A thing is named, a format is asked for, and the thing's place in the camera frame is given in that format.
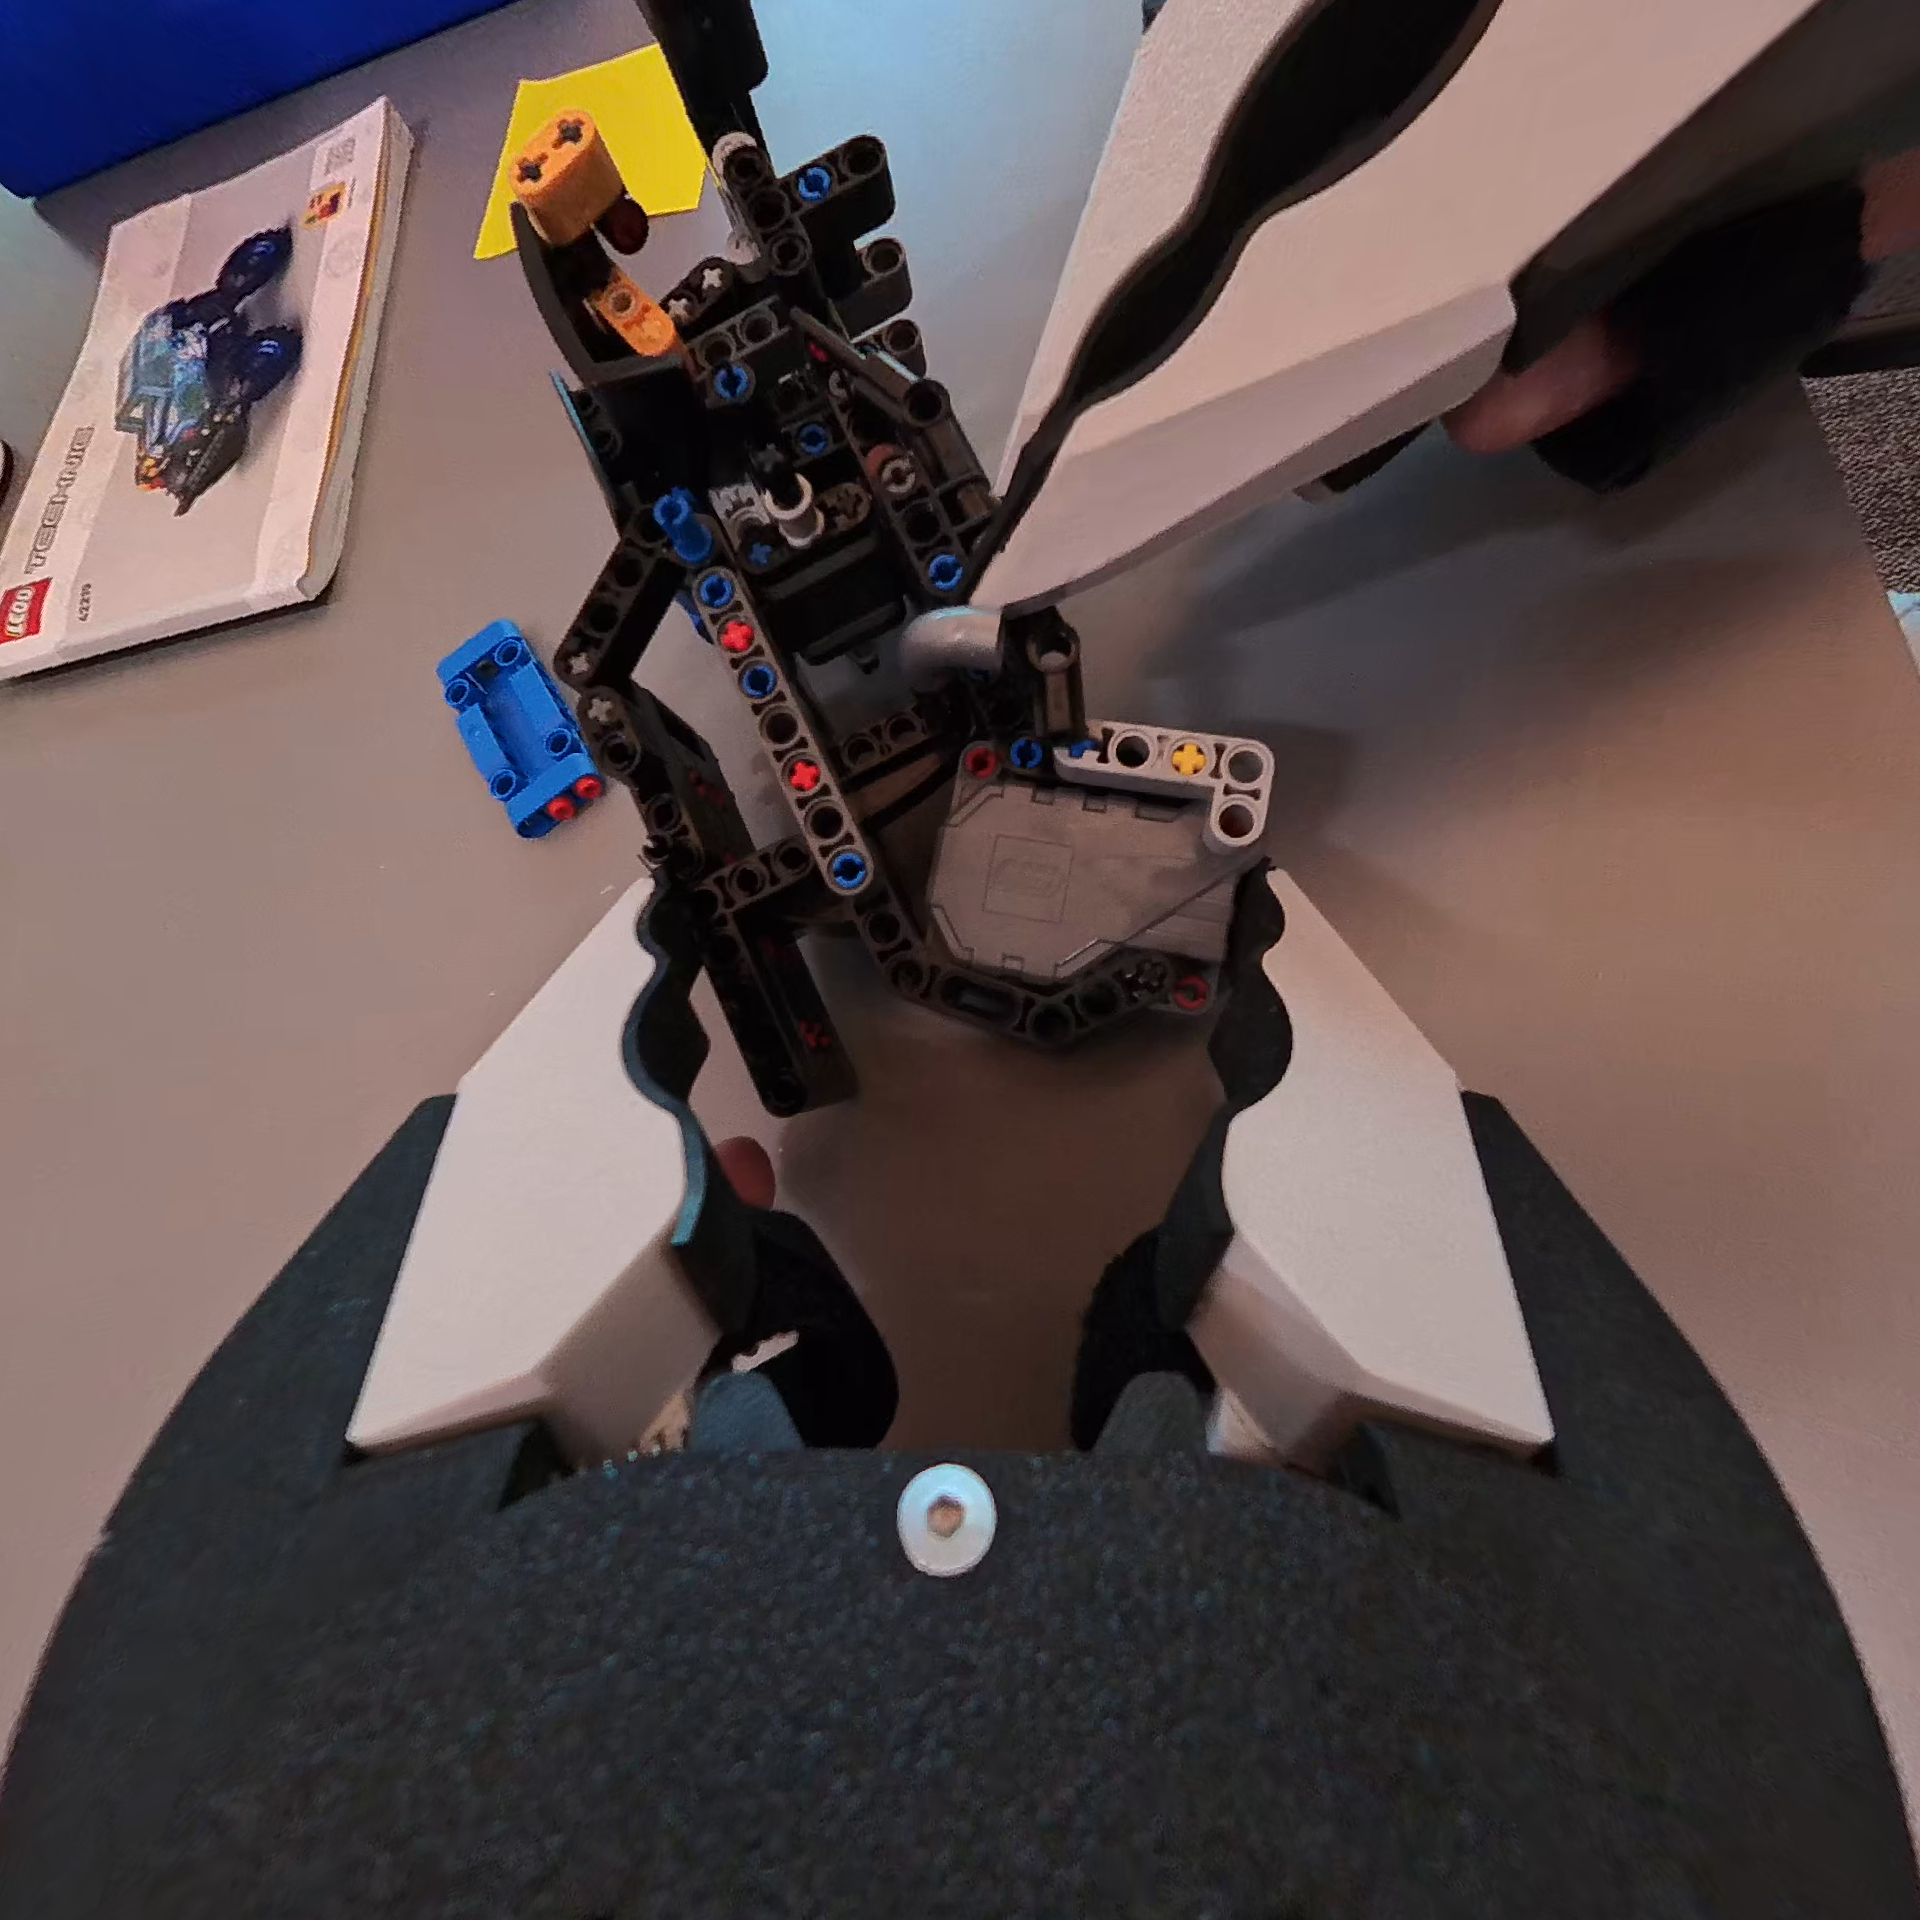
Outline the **person's left hand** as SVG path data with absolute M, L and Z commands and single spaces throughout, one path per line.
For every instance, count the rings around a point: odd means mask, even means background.
M 775 1208 L 777 1177 L 751 1138 L 715 1163 L 749 1208 L 758 1295 L 723 1336 L 694 1400 L 694 1450 L 875 1450 L 899 1412 L 893 1356 L 839 1265 L 801 1218 Z

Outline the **yellow sticky note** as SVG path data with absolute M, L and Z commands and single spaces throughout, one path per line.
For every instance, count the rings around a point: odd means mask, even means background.
M 591 116 L 621 180 L 648 215 L 676 217 L 700 206 L 707 152 L 687 122 L 665 58 L 655 47 L 647 47 L 550 80 L 516 86 L 487 212 L 471 254 L 476 260 L 512 252 L 512 163 L 561 111 L 585 111 Z

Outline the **blue lego set box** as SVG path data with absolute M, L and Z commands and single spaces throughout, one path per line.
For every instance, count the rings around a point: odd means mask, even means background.
M 4 190 L 33 201 L 180 137 L 244 158 L 387 89 L 476 152 L 518 79 L 555 79 L 654 39 L 636 6 L 3 6 Z

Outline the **black lego technic model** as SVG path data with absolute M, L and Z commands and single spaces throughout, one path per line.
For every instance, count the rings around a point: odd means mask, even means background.
M 510 160 L 518 270 L 614 547 L 552 657 L 647 830 L 639 926 L 707 972 L 772 1115 L 857 1076 L 800 948 L 1038 1049 L 1225 990 L 1271 760 L 1092 722 L 1056 615 L 973 619 L 998 502 L 928 377 L 875 136 L 780 172 L 751 6 L 638 6 L 729 217 L 661 297 L 665 194 L 564 103 Z

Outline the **lego instruction booklet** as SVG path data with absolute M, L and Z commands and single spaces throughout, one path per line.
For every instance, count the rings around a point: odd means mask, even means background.
M 4 545 L 3 682 L 321 600 L 414 136 L 389 99 L 116 225 Z

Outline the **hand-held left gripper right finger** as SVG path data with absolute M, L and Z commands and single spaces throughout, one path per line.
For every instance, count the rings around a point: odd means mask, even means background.
M 1239 929 L 1230 1014 L 1284 1015 L 1286 1058 L 1230 1096 L 1228 1241 L 1185 1321 L 1209 1450 L 1328 1473 L 1360 1424 L 1398 1422 L 1541 1454 L 1552 1415 L 1453 1067 L 1293 878 L 1263 871 Z

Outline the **blue lego piece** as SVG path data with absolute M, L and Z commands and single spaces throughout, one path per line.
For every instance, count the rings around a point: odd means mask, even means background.
M 493 619 L 437 666 L 468 760 L 518 839 L 537 842 L 608 792 L 571 710 L 510 619 Z

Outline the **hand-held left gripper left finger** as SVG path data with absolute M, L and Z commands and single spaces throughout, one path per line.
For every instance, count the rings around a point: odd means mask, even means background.
M 707 1036 L 681 900 L 638 878 L 467 1072 L 345 1440 L 541 1422 L 623 1456 L 737 1332 L 755 1223 L 687 1091 Z

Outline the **person's right hand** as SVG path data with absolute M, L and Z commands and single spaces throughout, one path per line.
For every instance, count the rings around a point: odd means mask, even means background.
M 1630 490 L 1798 368 L 1915 235 L 1915 152 L 1703 232 L 1529 366 L 1492 376 L 1445 416 L 1446 434 L 1469 454 L 1532 449 L 1592 495 Z

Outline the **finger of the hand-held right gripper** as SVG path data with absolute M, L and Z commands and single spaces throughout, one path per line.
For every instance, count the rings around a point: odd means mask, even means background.
M 1255 233 L 1193 336 L 1076 420 L 1036 502 L 998 492 L 981 608 L 1057 604 L 1308 490 L 1691 235 L 1915 142 L 1915 6 L 1417 9 L 1417 114 Z
M 1047 314 L 1000 498 L 1036 502 L 1076 420 L 1193 336 L 1255 233 L 1417 111 L 1414 2 L 1163 6 Z

